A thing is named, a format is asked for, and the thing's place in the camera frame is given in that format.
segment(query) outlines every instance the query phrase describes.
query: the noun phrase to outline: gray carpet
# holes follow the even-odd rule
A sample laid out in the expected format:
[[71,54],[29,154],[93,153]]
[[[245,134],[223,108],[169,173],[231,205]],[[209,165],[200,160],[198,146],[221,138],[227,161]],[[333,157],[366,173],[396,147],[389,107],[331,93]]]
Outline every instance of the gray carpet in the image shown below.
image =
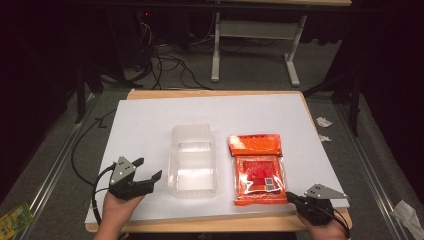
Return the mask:
[[[338,44],[319,46],[316,42],[301,44],[295,57],[301,86],[293,88],[288,80],[287,70],[282,62],[282,49],[287,42],[277,42],[268,45],[268,42],[252,40],[251,44],[240,51],[233,52],[237,46],[224,44],[226,50],[221,55],[221,78],[219,83],[210,82],[212,50],[207,45],[198,48],[192,47],[184,51],[171,47],[161,48],[160,56],[169,52],[169,55],[180,58],[193,71],[196,81],[215,90],[306,90],[322,81],[328,67],[337,51]],[[154,60],[155,72],[157,60]],[[175,62],[163,63],[162,69],[172,69]],[[164,71],[161,75],[162,89],[186,88],[196,86],[188,71],[177,66],[173,70]],[[127,69],[128,77],[136,72]],[[149,75],[139,83],[146,89],[155,85],[153,75]],[[65,165],[59,171],[57,182],[52,182],[52,192],[46,193],[48,201],[39,209],[38,219],[29,229],[29,234],[23,234],[23,239],[92,239],[84,227],[84,220],[89,209],[91,187],[82,182],[73,172],[70,162],[70,152],[61,152],[68,136],[76,128],[79,136],[95,122],[95,118],[102,117],[116,108],[118,100],[125,99],[129,89],[125,87],[105,84],[102,95],[90,100],[92,110],[85,123],[75,124],[76,97],[69,101],[69,108],[46,134],[46,138],[34,155],[32,161],[20,176],[6,199],[0,206],[0,213],[21,202],[31,204],[43,185],[50,169],[54,166],[58,156],[66,156]],[[423,207],[419,203],[414,191],[399,170],[390,150],[387,148],[378,127],[375,125],[369,112],[366,101],[361,99],[359,114],[359,137],[351,136],[346,128],[346,120],[340,113],[340,108],[331,103],[331,93],[319,93],[307,99],[313,118],[325,117],[334,122],[329,128],[317,126],[320,134],[329,136],[332,141],[324,142],[323,146],[329,156],[331,164],[342,184],[343,189],[352,197],[349,212],[353,220],[352,239],[412,239],[410,234],[399,238],[395,237],[389,227],[390,223],[382,213],[378,193],[370,188],[369,174],[364,169],[363,156],[358,153],[358,142],[368,159],[371,160],[377,180],[382,186],[383,193],[387,194],[389,205],[395,205],[401,199],[417,209],[423,222]],[[91,129],[76,148],[75,165],[81,175],[93,181],[98,173],[104,149],[107,144],[109,131],[113,124],[114,114],[106,117],[103,125]],[[299,240],[310,239],[307,232],[297,233]]]

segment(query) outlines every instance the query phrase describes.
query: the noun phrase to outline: white paper sheet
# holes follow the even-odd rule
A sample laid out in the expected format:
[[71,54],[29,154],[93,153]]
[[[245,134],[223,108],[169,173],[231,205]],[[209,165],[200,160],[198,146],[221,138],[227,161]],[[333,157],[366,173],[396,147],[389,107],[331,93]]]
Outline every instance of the white paper sheet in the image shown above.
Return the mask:
[[[176,125],[210,125],[215,135],[218,191],[206,199],[178,199],[167,186],[171,130]],[[163,170],[155,191],[135,210],[132,220],[160,220],[232,214],[294,211],[292,204],[235,206],[232,160],[227,146],[230,135],[278,133],[283,148],[287,191],[298,195],[315,183],[343,192],[300,93],[123,100],[115,116],[103,157],[101,172],[119,156],[129,161],[144,157],[134,180],[149,179]],[[108,186],[106,174],[98,189]],[[105,191],[97,194],[102,210]],[[347,200],[332,200],[334,207],[348,207]],[[91,210],[86,223],[95,223]]]

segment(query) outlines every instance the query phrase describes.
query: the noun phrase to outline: orange package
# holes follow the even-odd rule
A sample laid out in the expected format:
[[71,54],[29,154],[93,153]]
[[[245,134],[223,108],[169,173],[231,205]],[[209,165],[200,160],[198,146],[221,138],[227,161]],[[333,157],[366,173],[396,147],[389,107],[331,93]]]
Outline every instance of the orange package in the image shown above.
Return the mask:
[[278,134],[230,136],[229,146],[234,156],[236,205],[288,203]]

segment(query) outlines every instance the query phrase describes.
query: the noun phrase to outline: white desk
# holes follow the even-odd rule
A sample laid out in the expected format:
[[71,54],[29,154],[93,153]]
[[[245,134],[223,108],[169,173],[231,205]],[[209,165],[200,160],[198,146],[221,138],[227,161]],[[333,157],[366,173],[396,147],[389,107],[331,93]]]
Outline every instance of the white desk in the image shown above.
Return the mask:
[[[320,6],[350,6],[350,0],[226,0],[227,2],[255,2],[255,3],[277,3],[277,4],[300,4]],[[293,64],[294,55],[305,27],[306,15],[302,15],[295,23],[273,23],[254,21],[222,20],[221,14],[215,15],[215,47],[212,58],[213,82],[219,81],[220,37],[248,37],[265,39],[288,39],[292,41],[291,49],[284,53],[284,61],[289,73],[291,84],[295,87],[300,85],[296,69]]]
[[[283,141],[286,188],[296,194],[319,182],[343,191],[319,141],[300,92],[134,91],[118,107],[101,171],[120,155],[145,158],[135,180],[164,170],[155,191],[145,197],[126,232],[296,231],[305,229],[292,204],[235,206],[230,134],[279,133]],[[167,187],[171,129],[178,124],[208,122],[217,145],[219,188],[212,199],[177,199]],[[105,175],[98,188],[107,186]],[[104,192],[97,195],[101,206]],[[332,201],[351,225],[346,200]],[[89,210],[86,227],[97,230]]]

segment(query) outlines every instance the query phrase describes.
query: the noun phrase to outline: human hand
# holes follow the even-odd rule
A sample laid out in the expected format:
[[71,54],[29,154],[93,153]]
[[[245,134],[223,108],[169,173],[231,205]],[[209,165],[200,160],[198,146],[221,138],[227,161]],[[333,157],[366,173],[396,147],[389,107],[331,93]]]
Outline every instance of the human hand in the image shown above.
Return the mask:
[[345,240],[345,230],[342,225],[332,220],[324,226],[314,226],[306,218],[299,213],[296,213],[300,221],[305,224],[308,230],[311,232],[314,240]]
[[140,196],[125,201],[107,192],[103,202],[102,222],[94,239],[118,239],[122,227],[130,220],[134,209],[143,198],[144,196]]

